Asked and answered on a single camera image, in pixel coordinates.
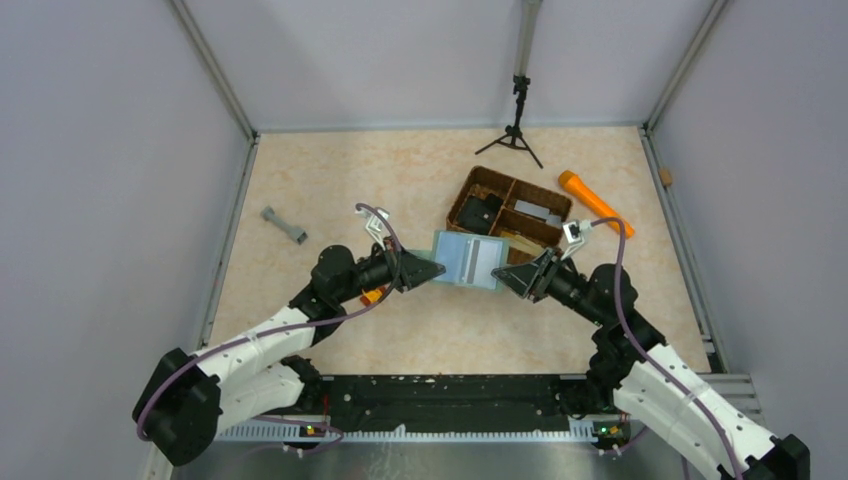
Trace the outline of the brown wicker divided basket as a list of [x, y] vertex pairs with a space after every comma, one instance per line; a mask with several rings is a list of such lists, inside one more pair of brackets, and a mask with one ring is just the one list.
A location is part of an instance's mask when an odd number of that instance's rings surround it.
[[[484, 236], [506, 240], [501, 238], [499, 234], [501, 231], [507, 230], [519, 233], [545, 248], [551, 247], [555, 250], [559, 248], [564, 237], [562, 225], [559, 227], [547, 225], [539, 219], [517, 212], [514, 206], [517, 200], [541, 205], [559, 215], [563, 223], [570, 216], [572, 200], [561, 193], [481, 165], [477, 165], [469, 171], [448, 211], [445, 220], [446, 228], [451, 231], [471, 233], [458, 226], [456, 223], [457, 215], [469, 196], [485, 198], [489, 193], [501, 197], [503, 206], [498, 212], [489, 234]], [[509, 264], [525, 263], [533, 258], [531, 255], [509, 247], [507, 254]]]

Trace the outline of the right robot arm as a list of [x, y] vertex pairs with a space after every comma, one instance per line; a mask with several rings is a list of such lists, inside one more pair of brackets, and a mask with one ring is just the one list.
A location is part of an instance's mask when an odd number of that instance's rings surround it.
[[570, 255], [546, 249], [534, 260], [493, 270], [517, 296], [546, 298], [597, 325], [597, 351], [586, 373], [586, 397], [600, 412], [630, 414], [706, 479], [808, 479], [811, 454], [795, 435], [778, 437], [742, 413], [695, 373], [635, 308], [638, 296], [616, 260], [585, 277]]

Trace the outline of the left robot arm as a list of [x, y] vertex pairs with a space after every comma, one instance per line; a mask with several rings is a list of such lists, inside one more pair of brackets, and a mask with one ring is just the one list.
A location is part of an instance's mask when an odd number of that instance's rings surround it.
[[264, 322], [215, 346], [165, 353], [131, 413], [140, 440], [183, 466], [238, 423], [278, 408], [314, 410], [321, 388], [299, 352], [376, 307], [349, 313], [345, 303], [378, 288], [410, 291], [444, 273], [443, 265], [403, 247], [380, 210], [364, 203], [355, 209], [380, 222], [387, 237], [360, 259], [343, 245], [324, 248], [307, 285]]

